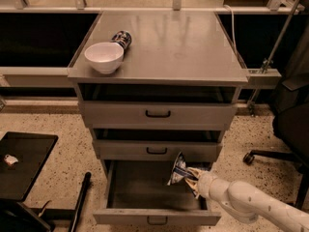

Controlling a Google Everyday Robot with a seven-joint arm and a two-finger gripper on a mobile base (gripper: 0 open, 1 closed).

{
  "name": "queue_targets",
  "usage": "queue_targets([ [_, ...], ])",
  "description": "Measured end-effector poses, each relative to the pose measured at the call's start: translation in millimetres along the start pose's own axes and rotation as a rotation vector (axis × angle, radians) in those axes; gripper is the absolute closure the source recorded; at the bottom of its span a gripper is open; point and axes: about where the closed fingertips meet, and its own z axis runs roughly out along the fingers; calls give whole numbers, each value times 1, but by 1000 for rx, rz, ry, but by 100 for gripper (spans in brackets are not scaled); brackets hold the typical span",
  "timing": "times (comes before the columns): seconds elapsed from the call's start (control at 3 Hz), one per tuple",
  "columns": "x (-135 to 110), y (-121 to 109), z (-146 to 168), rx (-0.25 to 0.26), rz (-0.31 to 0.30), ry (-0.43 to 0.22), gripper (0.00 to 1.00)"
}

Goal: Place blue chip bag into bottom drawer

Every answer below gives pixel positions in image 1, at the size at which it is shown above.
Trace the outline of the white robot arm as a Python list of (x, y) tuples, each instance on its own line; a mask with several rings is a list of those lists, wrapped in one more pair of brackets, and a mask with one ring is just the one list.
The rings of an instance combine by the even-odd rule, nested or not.
[(187, 170), (197, 178), (193, 183), (200, 196), (216, 201), (228, 214), (243, 223), (261, 216), (284, 232), (309, 232), (309, 215), (243, 182), (228, 182), (198, 168)]

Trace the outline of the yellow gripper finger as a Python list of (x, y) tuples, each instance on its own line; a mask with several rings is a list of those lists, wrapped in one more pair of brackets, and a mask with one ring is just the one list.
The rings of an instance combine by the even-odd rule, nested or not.
[(188, 183), (189, 187), (191, 188), (194, 197), (198, 198), (200, 196), (200, 193), (199, 193), (199, 190), (198, 190), (197, 182), (189, 180), (187, 183)]
[(206, 173), (205, 170), (195, 167), (188, 167), (187, 170), (195, 177), (200, 178), (203, 174)]

